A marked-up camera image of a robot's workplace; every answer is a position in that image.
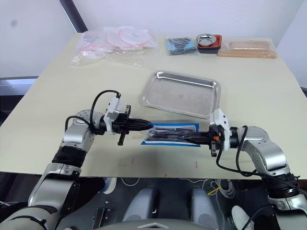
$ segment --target small metal bowl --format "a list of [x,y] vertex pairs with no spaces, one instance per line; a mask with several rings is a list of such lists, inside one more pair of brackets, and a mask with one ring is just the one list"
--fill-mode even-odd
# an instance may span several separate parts
[[216,37],[212,34],[200,34],[197,36],[196,41],[200,46],[210,46],[216,42]]

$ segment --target stainless steel tray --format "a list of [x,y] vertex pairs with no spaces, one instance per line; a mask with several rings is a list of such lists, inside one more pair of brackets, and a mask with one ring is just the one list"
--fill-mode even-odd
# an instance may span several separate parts
[[157,71],[150,76],[140,101],[144,106],[209,119],[219,108],[220,93],[215,80]]

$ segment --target beige tabletop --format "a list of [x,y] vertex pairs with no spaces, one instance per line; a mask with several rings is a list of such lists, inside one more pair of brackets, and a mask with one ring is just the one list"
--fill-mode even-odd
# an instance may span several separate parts
[[[131,116],[150,121],[199,122],[207,120],[144,107],[139,102],[153,69],[101,60],[72,66],[76,34],[63,52],[39,76],[34,85],[0,127],[0,171],[41,174],[59,148],[66,117],[90,108],[102,90],[117,90],[131,105]],[[221,85],[220,108],[231,126],[259,126],[286,154],[291,172],[307,179],[307,99],[283,60],[218,57],[210,54],[153,58],[155,70],[168,70]],[[109,96],[101,98],[96,111],[105,111]],[[240,179],[238,173],[218,168],[208,146],[201,148],[141,146],[142,135],[131,132],[124,146],[119,135],[96,136],[82,167],[82,176],[190,177]],[[235,167],[235,150],[224,153],[221,164]],[[242,153],[242,168],[254,166]]]

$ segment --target metal tray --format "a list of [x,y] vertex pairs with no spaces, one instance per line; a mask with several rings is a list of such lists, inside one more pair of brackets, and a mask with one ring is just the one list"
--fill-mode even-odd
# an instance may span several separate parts
[[209,119],[219,108],[220,93],[215,80],[157,71],[150,76],[140,101],[144,106]]

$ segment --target white wall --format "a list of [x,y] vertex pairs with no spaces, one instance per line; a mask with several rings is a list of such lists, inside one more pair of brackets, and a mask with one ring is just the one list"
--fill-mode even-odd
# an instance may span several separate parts
[[164,35],[269,37],[278,45],[303,0],[74,0],[88,29],[139,25]]
[[0,77],[38,76],[73,34],[58,0],[0,0]]
[[307,0],[280,41],[277,50],[301,87],[307,88]]

